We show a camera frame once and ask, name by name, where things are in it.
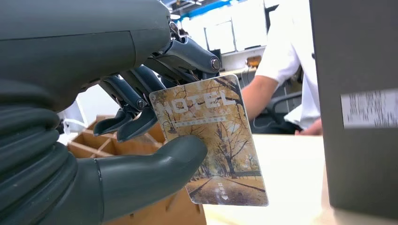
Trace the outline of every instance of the card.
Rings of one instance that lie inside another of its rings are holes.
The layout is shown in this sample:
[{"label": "card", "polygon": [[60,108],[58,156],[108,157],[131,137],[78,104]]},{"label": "card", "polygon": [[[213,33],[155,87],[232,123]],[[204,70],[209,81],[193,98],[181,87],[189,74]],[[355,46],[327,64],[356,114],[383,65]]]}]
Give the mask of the card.
[{"label": "card", "polygon": [[149,97],[166,140],[196,135],[207,146],[205,160],[186,185],[192,202],[268,204],[235,75],[152,92]]}]

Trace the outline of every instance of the gray robotic arm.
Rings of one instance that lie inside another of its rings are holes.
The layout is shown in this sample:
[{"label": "gray robotic arm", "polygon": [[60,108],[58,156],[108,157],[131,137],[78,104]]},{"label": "gray robotic arm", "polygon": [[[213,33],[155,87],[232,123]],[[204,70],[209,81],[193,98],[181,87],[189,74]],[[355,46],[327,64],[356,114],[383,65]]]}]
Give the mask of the gray robotic arm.
[{"label": "gray robotic arm", "polygon": [[152,70],[177,83],[217,75],[215,56],[170,35],[169,16],[158,0],[0,2],[0,225],[96,225],[191,178],[207,153],[194,136],[149,156],[76,159],[54,129],[56,112],[99,83],[121,110],[97,134],[128,140],[156,122],[146,98],[164,86]]}]

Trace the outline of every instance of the person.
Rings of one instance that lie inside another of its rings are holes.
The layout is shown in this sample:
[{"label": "person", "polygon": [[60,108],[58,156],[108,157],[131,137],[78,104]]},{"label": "person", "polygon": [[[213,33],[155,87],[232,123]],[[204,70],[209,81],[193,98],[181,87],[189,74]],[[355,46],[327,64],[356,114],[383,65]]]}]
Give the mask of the person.
[{"label": "person", "polygon": [[249,120],[267,106],[276,88],[303,68],[302,102],[282,124],[263,133],[321,135],[318,82],[315,68],[310,6],[308,0],[284,1],[273,12],[268,44],[253,81],[242,90]]}]

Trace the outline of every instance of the white table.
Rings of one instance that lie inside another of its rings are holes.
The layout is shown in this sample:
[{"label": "white table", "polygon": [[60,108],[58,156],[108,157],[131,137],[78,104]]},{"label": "white table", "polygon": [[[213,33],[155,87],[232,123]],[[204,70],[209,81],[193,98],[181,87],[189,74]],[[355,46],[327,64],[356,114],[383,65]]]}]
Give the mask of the white table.
[{"label": "white table", "polygon": [[244,67],[241,69],[220,72],[220,76],[235,74],[240,79],[242,77],[242,74],[254,73],[256,71],[257,71],[257,68],[251,67],[251,68],[249,68],[249,71],[247,71],[247,68]]},{"label": "white table", "polygon": [[330,207],[322,137],[253,138],[269,206],[204,205],[208,225],[398,225]]}]

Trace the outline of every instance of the white shirt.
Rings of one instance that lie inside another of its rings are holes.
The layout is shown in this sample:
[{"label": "white shirt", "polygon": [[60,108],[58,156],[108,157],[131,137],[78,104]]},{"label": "white shirt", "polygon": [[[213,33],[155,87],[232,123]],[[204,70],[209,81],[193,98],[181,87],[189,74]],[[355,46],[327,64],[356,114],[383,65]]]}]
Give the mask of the white shirt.
[{"label": "white shirt", "polygon": [[304,71],[301,105],[287,114],[285,120],[306,129],[320,118],[309,0],[284,1],[273,13],[268,44],[256,75],[270,77],[281,85],[301,64]]}]

